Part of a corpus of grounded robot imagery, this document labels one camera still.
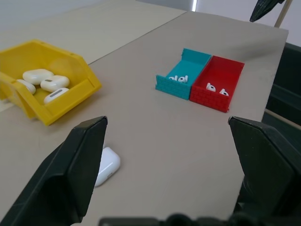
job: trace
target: yellow plastic storage bin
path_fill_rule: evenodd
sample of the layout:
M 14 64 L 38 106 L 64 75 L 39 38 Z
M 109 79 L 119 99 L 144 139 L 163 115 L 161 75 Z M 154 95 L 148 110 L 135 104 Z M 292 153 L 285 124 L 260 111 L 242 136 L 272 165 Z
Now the yellow plastic storage bin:
M 25 71 L 39 68 L 68 77 L 70 90 L 44 104 L 49 92 L 36 86 L 32 95 L 26 86 L 16 81 L 23 79 Z M 101 83 L 81 56 L 42 41 L 32 40 L 0 51 L 0 99 L 9 99 L 21 107 L 28 118 L 37 117 L 45 125 L 59 119 L 100 87 Z

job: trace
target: tabletop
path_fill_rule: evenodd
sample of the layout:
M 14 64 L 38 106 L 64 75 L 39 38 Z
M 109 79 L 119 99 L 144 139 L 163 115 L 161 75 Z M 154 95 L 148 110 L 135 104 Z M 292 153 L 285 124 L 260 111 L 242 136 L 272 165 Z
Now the tabletop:
M 103 216 L 226 218 L 243 178 L 227 124 L 231 115 L 260 121 L 288 32 L 221 16 L 187 12 L 90 66 L 103 88 L 45 127 L 17 107 L 0 113 L 0 218 L 42 160 L 71 128 L 108 116 L 107 146 L 121 168 L 96 188 L 81 225 Z M 222 113 L 155 90 L 190 48 L 244 62 Z
M 136 0 L 102 0 L 2 31 L 0 50 L 39 39 L 77 53 L 90 64 L 184 12 Z M 0 112 L 9 107 L 0 100 Z

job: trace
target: gray table surface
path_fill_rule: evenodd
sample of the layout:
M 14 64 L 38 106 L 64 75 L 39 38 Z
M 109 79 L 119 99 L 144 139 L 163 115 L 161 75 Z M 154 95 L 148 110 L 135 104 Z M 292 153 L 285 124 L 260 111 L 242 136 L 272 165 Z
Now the gray table surface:
M 243 178 L 227 120 L 261 120 L 287 35 L 187 12 L 92 63 L 103 88 L 53 125 L 29 120 L 15 106 L 1 112 L 0 218 L 71 128 L 100 115 L 108 116 L 106 142 L 122 165 L 94 190 L 81 225 L 175 212 L 226 218 Z M 156 74 L 168 73 L 183 48 L 245 63 L 228 113 L 154 89 Z

